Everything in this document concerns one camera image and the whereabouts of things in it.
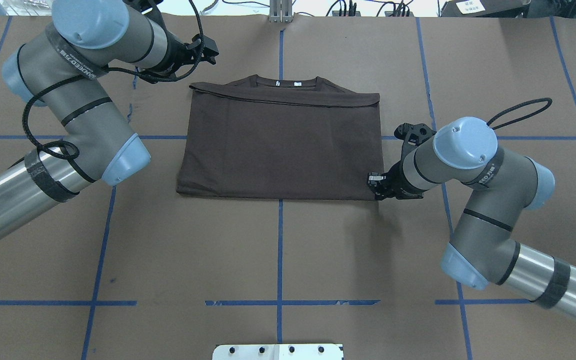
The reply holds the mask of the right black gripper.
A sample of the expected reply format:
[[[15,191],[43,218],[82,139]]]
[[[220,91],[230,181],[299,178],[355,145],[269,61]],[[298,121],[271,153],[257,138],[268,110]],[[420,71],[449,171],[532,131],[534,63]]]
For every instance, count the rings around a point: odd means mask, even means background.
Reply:
[[[409,194],[404,191],[399,181],[398,171],[391,168],[385,173],[370,172],[366,176],[366,186],[373,193],[375,201],[384,199],[408,199]]]

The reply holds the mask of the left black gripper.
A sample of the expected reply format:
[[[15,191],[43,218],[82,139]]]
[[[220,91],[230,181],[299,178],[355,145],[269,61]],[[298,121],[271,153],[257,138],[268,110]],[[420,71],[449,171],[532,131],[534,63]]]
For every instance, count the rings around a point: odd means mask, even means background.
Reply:
[[[192,42],[185,43],[173,35],[170,41],[172,54],[172,71],[177,71],[183,66],[194,65],[197,62],[217,64],[217,56],[220,54],[214,39],[201,34],[192,37]]]

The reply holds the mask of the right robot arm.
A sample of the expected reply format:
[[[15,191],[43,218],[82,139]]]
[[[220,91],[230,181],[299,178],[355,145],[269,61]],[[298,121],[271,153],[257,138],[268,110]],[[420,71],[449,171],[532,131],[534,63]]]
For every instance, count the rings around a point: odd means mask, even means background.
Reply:
[[[576,319],[576,266],[511,237],[521,212],[541,208],[553,195],[553,173],[503,148],[476,117],[458,118],[437,131],[403,123],[395,136],[403,141],[400,160],[366,178],[375,200],[422,199],[451,180],[472,191],[442,256],[442,271],[472,289],[496,284]]]

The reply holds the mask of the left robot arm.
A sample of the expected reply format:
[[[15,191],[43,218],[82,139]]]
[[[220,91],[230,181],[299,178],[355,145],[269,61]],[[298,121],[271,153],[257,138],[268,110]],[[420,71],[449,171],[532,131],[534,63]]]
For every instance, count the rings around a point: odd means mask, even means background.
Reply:
[[[202,28],[191,41],[171,33],[157,0],[56,0],[52,20],[2,67],[24,102],[33,148],[0,174],[0,239],[92,183],[118,185],[151,161],[142,140],[99,82],[112,72],[150,84],[216,63]]]

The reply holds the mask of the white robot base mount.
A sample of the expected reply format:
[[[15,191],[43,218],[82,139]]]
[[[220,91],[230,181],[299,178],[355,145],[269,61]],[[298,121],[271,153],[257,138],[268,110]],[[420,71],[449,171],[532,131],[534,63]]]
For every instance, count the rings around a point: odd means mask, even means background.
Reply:
[[[342,344],[326,342],[276,344],[221,344],[213,360],[343,360]]]

